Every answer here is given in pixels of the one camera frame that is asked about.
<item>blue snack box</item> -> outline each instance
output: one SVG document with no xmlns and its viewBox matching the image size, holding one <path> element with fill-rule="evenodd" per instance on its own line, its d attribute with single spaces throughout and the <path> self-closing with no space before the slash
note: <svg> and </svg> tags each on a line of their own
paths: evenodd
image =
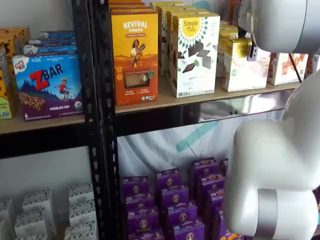
<svg viewBox="0 0 320 240">
<path fill-rule="evenodd" d="M 76 43 L 51 43 L 51 44 L 30 44 L 25 45 L 23 54 L 40 54 L 40 53 L 64 53 L 76 52 Z"/>
<path fill-rule="evenodd" d="M 25 121 L 83 112 L 78 55 L 50 52 L 12 59 Z"/>
<path fill-rule="evenodd" d="M 41 31 L 40 39 L 69 39 L 75 37 L 75 31 Z"/>
</svg>

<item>purple box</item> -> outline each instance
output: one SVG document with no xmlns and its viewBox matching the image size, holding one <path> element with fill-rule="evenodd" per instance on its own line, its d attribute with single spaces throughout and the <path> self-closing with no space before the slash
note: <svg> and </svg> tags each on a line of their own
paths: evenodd
<svg viewBox="0 0 320 240">
<path fill-rule="evenodd" d="M 185 185 L 172 186 L 161 190 L 160 205 L 165 208 L 178 203 L 189 202 L 189 188 Z"/>
<path fill-rule="evenodd" d="M 217 174 L 218 163 L 213 157 L 193 160 L 191 162 L 190 197 L 195 198 L 197 192 L 197 178 L 201 175 Z"/>
<path fill-rule="evenodd" d="M 129 176 L 122 179 L 122 193 L 124 197 L 149 193 L 148 176 Z"/>
<path fill-rule="evenodd" d="M 225 176 L 227 175 L 228 161 L 229 161 L 229 159 L 226 158 L 226 159 L 221 160 L 221 162 L 220 162 L 220 169 Z"/>
<path fill-rule="evenodd" d="M 181 172 L 179 168 L 173 168 L 161 171 L 156 174 L 156 186 L 158 190 L 180 186 L 182 183 Z"/>
<path fill-rule="evenodd" d="M 127 214 L 127 234 L 134 237 L 159 228 L 159 212 L 156 206 L 129 211 Z"/>
<path fill-rule="evenodd" d="M 139 193 L 125 198 L 127 210 L 150 208 L 155 205 L 155 197 L 151 193 Z"/>
<path fill-rule="evenodd" d="M 165 235 L 162 232 L 161 228 L 148 231 L 139 236 L 129 238 L 129 240 L 165 240 Z"/>
<path fill-rule="evenodd" d="M 172 240 L 204 240 L 205 225 L 200 217 L 172 227 Z"/>
</svg>

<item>white box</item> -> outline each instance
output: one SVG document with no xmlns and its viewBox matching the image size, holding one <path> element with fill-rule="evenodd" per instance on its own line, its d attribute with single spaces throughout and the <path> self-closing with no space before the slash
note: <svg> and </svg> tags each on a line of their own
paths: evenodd
<svg viewBox="0 0 320 240">
<path fill-rule="evenodd" d="M 71 205 L 69 210 L 69 221 L 71 227 L 97 221 L 95 201 L 88 200 L 83 203 Z"/>
<path fill-rule="evenodd" d="M 78 239 L 98 240 L 98 228 L 95 221 L 67 227 L 65 229 L 64 240 Z"/>
<path fill-rule="evenodd" d="M 23 211 L 36 210 L 38 208 L 45 208 L 45 215 L 47 223 L 53 235 L 57 234 L 57 224 L 54 212 L 53 197 L 51 190 L 43 190 L 39 192 L 32 192 L 24 196 L 22 203 Z"/>
<path fill-rule="evenodd" d="M 46 209 L 44 207 L 19 214 L 16 217 L 14 230 L 17 238 L 30 237 L 50 232 L 46 222 Z"/>
<path fill-rule="evenodd" d="M 307 67 L 308 55 L 299 53 L 292 53 L 291 55 L 301 80 L 303 80 Z M 272 53 L 269 66 L 268 82 L 273 85 L 280 85 L 298 81 L 299 80 L 294 66 L 290 61 L 289 54 Z"/>
<path fill-rule="evenodd" d="M 80 204 L 95 199 L 92 183 L 74 185 L 69 188 L 69 203 Z"/>
<path fill-rule="evenodd" d="M 16 220 L 16 213 L 14 208 L 14 202 L 11 198 L 0 199 L 0 218 L 6 220 L 6 224 L 9 229 L 9 234 L 12 239 L 15 239 L 16 232 L 14 226 Z"/>
</svg>

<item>yellow cracker box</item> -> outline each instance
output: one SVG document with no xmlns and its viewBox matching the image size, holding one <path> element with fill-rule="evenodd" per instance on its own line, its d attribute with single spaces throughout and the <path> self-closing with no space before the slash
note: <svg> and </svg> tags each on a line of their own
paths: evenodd
<svg viewBox="0 0 320 240">
<path fill-rule="evenodd" d="M 220 16 L 175 13 L 172 20 L 170 85 L 173 94 L 183 98 L 213 93 Z"/>
<path fill-rule="evenodd" d="M 5 58 L 9 69 L 9 76 L 11 79 L 14 99 L 19 102 L 19 92 L 17 87 L 15 69 L 12 63 L 12 58 L 20 51 L 18 38 L 13 35 L 2 36 L 0 35 L 0 46 L 5 48 Z"/>
<path fill-rule="evenodd" d="M 291 54 L 294 59 L 296 69 L 298 70 L 301 80 L 304 79 L 308 62 L 307 54 Z M 298 82 L 298 77 L 294 66 L 292 65 L 289 54 L 272 53 L 269 66 L 268 82 L 273 85 L 288 84 Z"/>
<path fill-rule="evenodd" d="M 16 111 L 6 49 L 0 46 L 0 120 L 11 119 Z"/>
<path fill-rule="evenodd" d="M 167 75 L 167 10 L 176 10 L 176 11 L 186 11 L 196 9 L 192 5 L 157 5 L 156 10 L 158 11 L 158 48 L 159 48 L 159 64 L 161 75 Z"/>
<path fill-rule="evenodd" d="M 158 99 L 158 14 L 111 13 L 116 105 Z"/>
<path fill-rule="evenodd" d="M 167 19 L 167 38 L 166 38 L 166 56 L 167 59 L 164 61 L 166 64 L 166 73 L 167 73 L 167 80 L 170 83 L 171 81 L 171 62 L 173 59 L 173 51 L 172 51 L 172 23 L 173 23 L 173 16 L 175 14 L 208 14 L 209 11 L 206 9 L 192 9 L 192 10 L 184 10 L 184 11 L 176 11 L 175 9 L 168 9 L 166 11 L 166 19 Z"/>
<path fill-rule="evenodd" d="M 267 84 L 271 53 L 258 49 L 256 59 L 248 61 L 252 38 L 225 42 L 223 88 L 228 92 L 263 89 Z"/>
<path fill-rule="evenodd" d="M 222 78 L 225 75 L 225 46 L 226 41 L 229 39 L 238 38 L 238 28 L 233 25 L 220 26 L 219 30 L 219 44 L 218 44 L 218 57 L 216 62 L 217 78 Z"/>
</svg>

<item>cardboard box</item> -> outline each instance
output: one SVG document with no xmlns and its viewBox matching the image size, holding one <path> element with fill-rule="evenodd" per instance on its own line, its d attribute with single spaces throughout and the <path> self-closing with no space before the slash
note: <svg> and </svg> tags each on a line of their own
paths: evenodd
<svg viewBox="0 0 320 240">
<path fill-rule="evenodd" d="M 226 69 L 225 69 L 226 41 L 229 39 L 237 39 L 237 38 L 238 38 L 238 28 L 236 26 L 233 26 L 233 25 L 220 26 L 218 57 L 216 61 L 216 74 L 215 74 L 217 78 L 222 78 L 226 74 Z"/>
<path fill-rule="evenodd" d="M 83 202 L 94 200 L 94 190 L 92 183 L 85 182 L 79 185 L 73 185 L 69 188 L 69 203 L 81 204 Z"/>
<path fill-rule="evenodd" d="M 156 186 L 158 190 L 180 186 L 182 175 L 179 168 L 168 169 L 156 174 Z"/>
<path fill-rule="evenodd" d="M 70 39 L 76 37 L 75 31 L 41 31 L 39 39 Z"/>
<path fill-rule="evenodd" d="M 94 200 L 70 205 L 69 208 L 70 226 L 97 221 L 96 207 Z"/>
<path fill-rule="evenodd" d="M 223 88 L 227 92 L 263 89 L 267 85 L 271 53 L 257 50 L 256 59 L 248 61 L 251 38 L 230 39 L 225 43 Z"/>
<path fill-rule="evenodd" d="M 76 43 L 28 44 L 23 47 L 23 54 L 76 52 Z"/>
<path fill-rule="evenodd" d="M 76 52 L 48 52 L 13 58 L 25 121 L 83 112 L 82 85 Z"/>
<path fill-rule="evenodd" d="M 174 225 L 172 229 L 172 240 L 204 240 L 205 237 L 205 225 L 200 217 Z"/>
<path fill-rule="evenodd" d="M 11 239 L 15 239 L 16 213 L 14 202 L 11 198 L 0 199 L 0 218 L 5 220 Z"/>
<path fill-rule="evenodd" d="M 308 55 L 299 53 L 292 53 L 291 55 L 301 80 L 303 80 L 307 67 Z M 299 80 L 294 66 L 290 61 L 289 54 L 272 53 L 268 72 L 268 82 L 273 85 L 280 85 L 298 81 Z"/>
<path fill-rule="evenodd" d="M 173 17 L 170 84 L 176 98 L 215 91 L 219 24 L 215 13 Z"/>
<path fill-rule="evenodd" d="M 156 206 L 129 211 L 127 214 L 127 234 L 136 237 L 159 228 L 159 212 Z"/>
<path fill-rule="evenodd" d="M 129 176 L 122 179 L 122 194 L 124 197 L 147 194 L 149 191 L 148 176 Z"/>
<path fill-rule="evenodd" d="M 156 10 L 158 12 L 158 61 L 159 61 L 159 68 L 161 75 L 165 76 L 167 75 L 167 68 L 168 65 L 166 64 L 167 56 L 168 56 L 168 50 L 167 50 L 167 25 L 168 25 L 168 19 L 167 19 L 167 10 L 176 10 L 176 11 L 186 11 L 186 10 L 193 10 L 196 9 L 193 5 L 178 5 L 175 6 L 169 6 L 169 5 L 157 5 Z"/>
<path fill-rule="evenodd" d="M 17 238 L 31 237 L 46 234 L 50 238 L 49 223 L 46 222 L 44 207 L 18 214 L 14 230 Z"/>
<path fill-rule="evenodd" d="M 57 220 L 51 190 L 32 192 L 24 196 L 22 202 L 23 211 L 28 212 L 41 208 L 45 209 L 46 221 L 49 224 L 51 233 L 57 235 Z"/>
<path fill-rule="evenodd" d="M 0 120 L 11 119 L 16 112 L 14 90 L 6 59 L 6 49 L 0 45 Z"/>
<path fill-rule="evenodd" d="M 116 105 L 158 100 L 158 15 L 111 13 Z"/>
</svg>

